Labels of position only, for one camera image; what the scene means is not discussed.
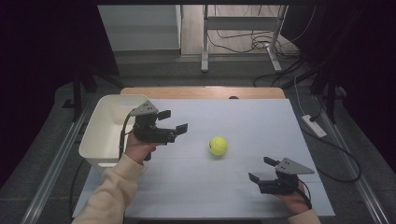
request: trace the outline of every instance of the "sleeve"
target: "sleeve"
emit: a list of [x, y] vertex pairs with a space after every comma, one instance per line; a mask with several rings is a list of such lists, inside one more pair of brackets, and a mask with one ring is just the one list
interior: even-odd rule
[[73, 224], [122, 223], [124, 210], [136, 195], [142, 170], [142, 165], [123, 154], [116, 166], [104, 171], [101, 186], [90, 195]]
[[289, 217], [288, 221], [290, 224], [320, 224], [320, 220], [314, 209]]

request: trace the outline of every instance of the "white container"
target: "white container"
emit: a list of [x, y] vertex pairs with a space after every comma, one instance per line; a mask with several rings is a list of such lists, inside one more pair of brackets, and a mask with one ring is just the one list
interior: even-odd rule
[[[120, 132], [126, 116], [147, 100], [144, 95], [107, 95], [100, 99], [79, 146], [81, 157], [101, 173], [113, 167], [119, 161]], [[134, 117], [129, 118], [125, 131], [132, 130], [133, 125]]]

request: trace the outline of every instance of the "wooden table edge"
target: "wooden table edge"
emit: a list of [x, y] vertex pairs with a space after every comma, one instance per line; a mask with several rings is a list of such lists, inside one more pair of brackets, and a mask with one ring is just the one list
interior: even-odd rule
[[286, 99], [278, 87], [133, 87], [124, 88], [120, 94], [141, 94], [160, 99]]

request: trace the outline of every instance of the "human hand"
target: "human hand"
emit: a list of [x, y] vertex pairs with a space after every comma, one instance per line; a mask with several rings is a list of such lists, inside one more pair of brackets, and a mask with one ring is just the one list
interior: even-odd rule
[[147, 157], [150, 152], [155, 151], [157, 146], [163, 145], [163, 143], [147, 143], [142, 142], [134, 135], [134, 133], [128, 134], [128, 140], [126, 142], [125, 154], [133, 161], [143, 164], [143, 160]]
[[[301, 181], [299, 181], [298, 188], [300, 191], [304, 192], [304, 186]], [[304, 198], [296, 191], [294, 191], [292, 194], [274, 194], [274, 196], [280, 199], [294, 215], [298, 215], [309, 210]]]

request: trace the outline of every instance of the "tennis ball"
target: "tennis ball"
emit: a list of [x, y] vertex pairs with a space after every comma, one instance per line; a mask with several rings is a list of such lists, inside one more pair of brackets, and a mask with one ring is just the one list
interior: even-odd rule
[[223, 155], [227, 151], [227, 147], [227, 140], [220, 136], [212, 138], [209, 143], [210, 152], [216, 156]]

